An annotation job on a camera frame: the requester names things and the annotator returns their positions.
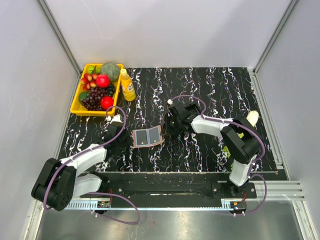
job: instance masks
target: cable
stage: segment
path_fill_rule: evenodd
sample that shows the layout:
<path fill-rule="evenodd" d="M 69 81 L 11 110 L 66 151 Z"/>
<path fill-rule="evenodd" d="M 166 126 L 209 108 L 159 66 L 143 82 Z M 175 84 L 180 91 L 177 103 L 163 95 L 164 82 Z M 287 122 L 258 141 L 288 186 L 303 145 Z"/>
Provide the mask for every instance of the cable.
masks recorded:
<path fill-rule="evenodd" d="M 111 188 L 110 188 L 110 193 L 113 193 Z M 112 203 L 112 196 L 110 196 L 110 204 L 111 203 Z"/>
<path fill-rule="evenodd" d="M 265 155 L 266 153 L 266 149 L 265 149 L 265 145 L 264 143 L 262 142 L 262 140 L 260 139 L 260 137 L 254 132 L 252 131 L 251 129 L 247 128 L 246 126 L 243 126 L 237 122 L 233 122 L 233 121 L 229 121 L 229 120 L 224 120 L 222 118 L 212 118 L 212 117 L 208 117 L 208 116 L 205 116 L 204 115 L 204 112 L 206 111 L 207 109 L 207 106 L 205 104 L 204 101 L 202 101 L 200 98 L 196 97 L 196 96 L 191 96 L 191 95 L 179 95 L 179 96 L 175 96 L 173 98 L 171 98 L 171 100 L 174 100 L 174 99 L 178 99 L 178 98 L 183 98 L 183 97 L 188 97 L 188 98 L 193 98 L 195 100 L 198 100 L 199 102 L 202 103 L 203 105 L 203 110 L 201 112 L 201 117 L 204 119 L 204 120 L 209 120 L 209 121 L 212 121 L 212 122 L 217 122 L 217 123 L 226 123 L 226 124 L 232 124 L 232 125 L 235 125 L 243 130 L 246 130 L 248 133 L 250 133 L 251 135 L 253 135 L 259 142 L 260 146 L 261 146 L 261 154 L 259 156 L 257 156 L 250 164 L 250 167 L 249 167 L 249 170 L 248 170 L 248 173 L 247 173 L 247 176 L 250 178 L 250 173 L 251 173 L 251 170 L 253 168 L 253 163 L 255 163 L 256 161 L 262 159 L 262 157 Z"/>
<path fill-rule="evenodd" d="M 49 184 L 48 184 L 48 187 L 46 188 L 46 191 L 45 191 L 45 194 L 44 194 L 44 198 L 43 198 L 43 208 L 45 210 L 49 210 L 51 209 L 51 207 L 47 207 L 47 200 L 48 200 L 48 195 L 49 195 L 49 191 L 52 187 L 52 184 L 54 183 L 57 175 L 59 174 L 59 172 L 67 165 L 69 164 L 70 162 L 72 162 L 73 160 L 75 160 L 76 158 L 80 157 L 81 155 L 85 154 L 85 153 L 88 153 L 90 151 L 93 151 L 93 150 L 96 150 L 98 148 L 101 148 L 109 143 L 111 143 L 112 141 L 114 141 L 117 137 L 120 136 L 120 134 L 123 132 L 123 130 L 125 129 L 126 127 L 126 123 L 127 123 L 127 116 L 126 116 L 126 113 L 125 111 L 121 108 L 121 107 L 118 107 L 118 106 L 110 106 L 108 107 L 108 109 L 106 110 L 106 116 L 108 116 L 108 111 L 112 108 L 116 108 L 116 109 L 119 109 L 121 111 L 121 113 L 123 114 L 123 125 L 122 125 L 122 128 L 120 129 L 120 131 L 113 137 L 111 138 L 109 141 L 106 141 L 105 143 L 103 144 L 100 144 L 98 146 L 95 146 L 93 147 L 92 149 L 88 148 L 86 150 L 83 150 L 81 152 L 78 152 L 76 155 L 74 155 L 72 158 L 70 158 L 69 160 L 67 160 L 65 163 L 63 163 L 56 171 L 55 173 L 53 174 Z M 104 192 L 89 192 L 89 194 L 92 194 L 92 195 L 106 195 L 106 196 L 114 196 L 114 197 L 118 197 L 118 198 L 121 198 L 125 201 L 127 201 L 131 206 L 133 206 L 133 208 L 136 210 L 137 212 L 137 216 L 138 216 L 138 219 L 137 221 L 135 222 L 127 222 L 127 221 L 122 221 L 122 220 L 119 220 L 119 219 L 116 219 L 116 218 L 113 218 L 113 217 L 109 217 L 109 216 L 103 216 L 103 217 L 106 217 L 108 219 L 111 219 L 111 220 L 114 220 L 114 221 L 117 221 L 119 223 L 122 223 L 122 224 L 129 224 L 129 225 L 135 225 L 135 224 L 138 224 L 140 222 L 140 213 L 139 213 L 139 210 L 137 209 L 137 207 L 128 199 L 126 199 L 125 197 L 121 196 L 121 195 L 118 195 L 118 194 L 113 194 L 113 193 L 104 193 Z"/>
<path fill-rule="evenodd" d="M 246 199 L 247 199 L 247 192 L 244 192 L 243 193 L 243 199 L 242 199 L 241 203 L 246 201 Z"/>
<path fill-rule="evenodd" d="M 141 216 L 140 216 L 140 212 L 139 212 L 138 208 L 129 199 L 125 198 L 124 196 L 121 196 L 121 195 L 118 195 L 118 194 L 114 194 L 114 193 L 106 193 L 106 192 L 88 192 L 87 194 L 91 194 L 91 195 L 99 194 L 99 195 L 105 195 L 105 196 L 111 196 L 111 197 L 113 196 L 113 197 L 121 198 L 121 199 L 125 200 L 127 203 L 129 203 L 134 208 L 134 210 L 137 213 L 138 219 L 137 219 L 137 221 L 130 222 L 130 221 L 122 221 L 120 219 L 116 219 L 116 218 L 111 217 L 111 216 L 106 216 L 106 215 L 99 214 L 100 216 L 102 216 L 104 218 L 107 218 L 107 219 L 111 219 L 111 220 L 116 221 L 116 222 L 121 223 L 121 224 L 136 225 L 136 224 L 138 224 L 140 222 Z"/>
<path fill-rule="evenodd" d="M 265 178 L 264 178 L 262 175 L 257 174 L 257 173 L 256 173 L 256 174 L 253 174 L 253 175 L 251 176 L 251 178 L 254 178 L 254 177 L 259 177 L 259 178 L 261 178 L 261 180 L 263 181 L 263 184 L 264 184 L 264 196 L 263 196 L 263 199 L 262 199 L 262 202 L 260 203 L 260 205 L 259 205 L 256 209 L 247 212 L 245 215 L 254 214 L 256 211 L 258 211 L 258 210 L 263 206 L 263 204 L 266 202 L 266 198 L 267 198 L 267 192 L 268 192 L 268 190 L 267 190 L 267 182 L 266 182 Z"/>

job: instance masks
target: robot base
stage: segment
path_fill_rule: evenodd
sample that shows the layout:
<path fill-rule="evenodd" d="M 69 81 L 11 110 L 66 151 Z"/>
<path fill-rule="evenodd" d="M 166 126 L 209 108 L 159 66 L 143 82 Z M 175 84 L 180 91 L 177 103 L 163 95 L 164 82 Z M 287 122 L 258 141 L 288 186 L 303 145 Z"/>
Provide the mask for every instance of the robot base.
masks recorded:
<path fill-rule="evenodd" d="M 217 182 L 212 183 L 212 196 L 214 199 L 256 199 L 257 192 L 255 184 L 247 182 L 244 186 L 239 188 L 237 191 L 232 189 L 232 185 L 229 182 Z"/>

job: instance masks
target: lime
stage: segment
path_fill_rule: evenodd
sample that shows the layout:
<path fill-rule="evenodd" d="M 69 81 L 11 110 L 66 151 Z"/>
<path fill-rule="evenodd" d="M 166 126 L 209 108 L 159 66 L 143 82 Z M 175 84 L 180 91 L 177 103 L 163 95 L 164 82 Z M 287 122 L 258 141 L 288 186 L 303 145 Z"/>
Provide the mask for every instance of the lime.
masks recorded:
<path fill-rule="evenodd" d="M 88 67 L 86 68 L 86 72 L 87 72 L 88 74 L 94 74 L 94 73 L 99 74 L 99 73 L 100 73 L 100 69 L 98 68 L 97 65 L 94 65 L 94 66 L 93 66 L 93 65 L 90 65 L 90 66 L 88 66 Z"/>

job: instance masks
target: bottle cap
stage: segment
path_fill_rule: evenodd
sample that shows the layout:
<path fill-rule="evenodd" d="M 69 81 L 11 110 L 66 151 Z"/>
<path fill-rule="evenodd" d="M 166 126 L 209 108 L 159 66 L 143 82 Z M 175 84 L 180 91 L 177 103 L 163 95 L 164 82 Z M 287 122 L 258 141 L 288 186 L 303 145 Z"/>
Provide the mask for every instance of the bottle cap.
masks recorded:
<path fill-rule="evenodd" d="M 121 73 L 122 76 L 125 76 L 125 75 L 127 75 L 127 70 L 125 68 L 122 68 L 120 70 L 120 73 Z"/>

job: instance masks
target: bottle label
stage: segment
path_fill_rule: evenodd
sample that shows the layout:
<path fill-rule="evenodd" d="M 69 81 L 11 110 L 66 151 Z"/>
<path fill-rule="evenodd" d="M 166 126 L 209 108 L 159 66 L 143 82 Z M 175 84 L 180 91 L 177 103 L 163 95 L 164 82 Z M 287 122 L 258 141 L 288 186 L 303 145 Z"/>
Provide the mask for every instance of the bottle label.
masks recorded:
<path fill-rule="evenodd" d="M 132 84 L 132 82 L 129 84 L 129 86 L 128 86 L 128 91 L 129 92 L 132 92 L 132 91 L 134 91 L 135 90 L 135 88 L 134 88 L 134 85 Z"/>
<path fill-rule="evenodd" d="M 124 96 L 129 97 L 135 94 L 135 87 L 132 82 L 129 83 L 127 88 L 124 85 L 121 85 L 121 87 L 122 87 L 122 93 Z"/>

